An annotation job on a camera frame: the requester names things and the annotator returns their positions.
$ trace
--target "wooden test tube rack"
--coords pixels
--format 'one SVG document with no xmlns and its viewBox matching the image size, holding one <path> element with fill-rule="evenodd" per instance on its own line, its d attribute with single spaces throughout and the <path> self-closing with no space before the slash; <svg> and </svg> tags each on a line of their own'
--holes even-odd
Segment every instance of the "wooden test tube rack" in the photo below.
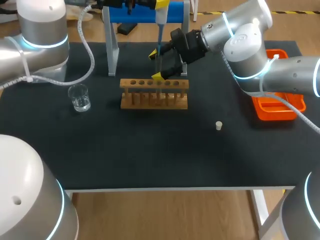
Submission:
<svg viewBox="0 0 320 240">
<path fill-rule="evenodd" d="M 188 109 L 188 80 L 122 78 L 120 88 L 124 89 L 122 109 Z"/>
</svg>

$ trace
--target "blue rack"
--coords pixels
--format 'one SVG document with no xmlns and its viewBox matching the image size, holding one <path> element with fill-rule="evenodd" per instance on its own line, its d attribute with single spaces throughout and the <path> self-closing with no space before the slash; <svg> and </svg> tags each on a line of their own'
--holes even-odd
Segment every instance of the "blue rack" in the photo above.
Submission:
<svg viewBox="0 0 320 240">
<path fill-rule="evenodd" d="M 156 11 L 148 7 L 136 5 L 128 15 L 127 8 L 123 4 L 122 8 L 109 8 L 111 23 L 141 23 L 154 24 L 156 22 Z M 167 23 L 182 24 L 184 22 L 184 2 L 170 2 L 168 8 Z"/>
<path fill-rule="evenodd" d="M 173 1 L 168 7 L 167 23 L 181 24 L 183 33 L 189 31 L 190 21 L 190 0 Z M 109 76 L 115 76 L 119 57 L 119 47 L 114 23 L 135 23 L 135 24 L 154 24 L 156 23 L 156 11 L 145 6 L 136 5 L 128 15 L 128 9 L 123 5 L 122 8 L 104 7 L 102 9 L 106 53 L 108 59 Z M 183 64 L 182 76 L 187 75 L 187 65 Z"/>
</svg>

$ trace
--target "black table mat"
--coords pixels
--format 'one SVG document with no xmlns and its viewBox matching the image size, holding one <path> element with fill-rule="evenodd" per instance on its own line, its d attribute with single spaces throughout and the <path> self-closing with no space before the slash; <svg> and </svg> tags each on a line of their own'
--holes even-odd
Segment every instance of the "black table mat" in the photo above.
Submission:
<svg viewBox="0 0 320 240">
<path fill-rule="evenodd" d="M 108 77 L 105 44 L 90 44 L 96 67 L 84 82 L 88 112 L 75 113 L 68 88 L 48 83 L 15 85 L 0 99 L 0 134 L 33 146 L 65 189 L 294 186 L 319 161 L 319 136 L 300 119 L 258 120 L 251 98 L 212 53 L 188 67 L 188 110 L 121 110 L 120 78 L 150 78 L 156 44 L 119 46 L 117 76 Z M 301 55 L 293 41 L 266 47 Z M 88 68 L 84 47 L 71 43 L 68 81 Z M 305 102 L 305 115 L 319 124 L 319 99 Z"/>
</svg>

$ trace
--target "wooden floor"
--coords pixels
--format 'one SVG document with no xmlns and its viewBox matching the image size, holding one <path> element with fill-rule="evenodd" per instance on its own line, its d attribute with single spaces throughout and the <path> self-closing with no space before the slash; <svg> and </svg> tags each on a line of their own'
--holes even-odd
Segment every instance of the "wooden floor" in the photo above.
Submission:
<svg viewBox="0 0 320 240">
<path fill-rule="evenodd" d="M 200 12 L 227 11 L 243 0 L 199 0 Z M 318 0 L 267 0 L 272 11 L 319 11 Z M 199 29 L 216 15 L 200 15 L 190 29 Z M 273 14 L 266 40 L 294 40 L 303 55 L 320 55 L 320 15 Z M 77 23 L 68 22 L 69 39 L 78 42 Z M 165 27 L 164 41 L 178 24 Z M 0 25 L 0 37 L 14 35 L 17 22 Z M 84 23 L 85 37 L 104 42 L 99 15 Z M 139 24 L 123 42 L 156 42 L 155 24 Z M 269 211 L 282 196 L 264 191 Z M 74 199 L 80 224 L 79 240 L 256 240 L 256 221 L 247 191 L 183 191 L 81 193 Z"/>
</svg>

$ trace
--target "orange tray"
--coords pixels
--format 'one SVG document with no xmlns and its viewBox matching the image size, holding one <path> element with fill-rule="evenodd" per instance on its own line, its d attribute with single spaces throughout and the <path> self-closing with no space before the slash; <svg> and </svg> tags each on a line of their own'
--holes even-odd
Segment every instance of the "orange tray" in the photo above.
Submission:
<svg viewBox="0 0 320 240">
<path fill-rule="evenodd" d="M 279 54 L 279 59 L 288 58 L 287 53 L 281 49 L 266 50 L 266 55 L 269 59 L 272 59 L 275 54 Z M 303 95 L 283 92 L 277 92 L 275 95 L 288 101 L 302 113 L 307 108 Z M 297 117 L 297 114 L 276 99 L 269 97 L 252 97 L 252 101 L 255 111 L 262 121 L 288 121 L 294 120 Z"/>
</svg>

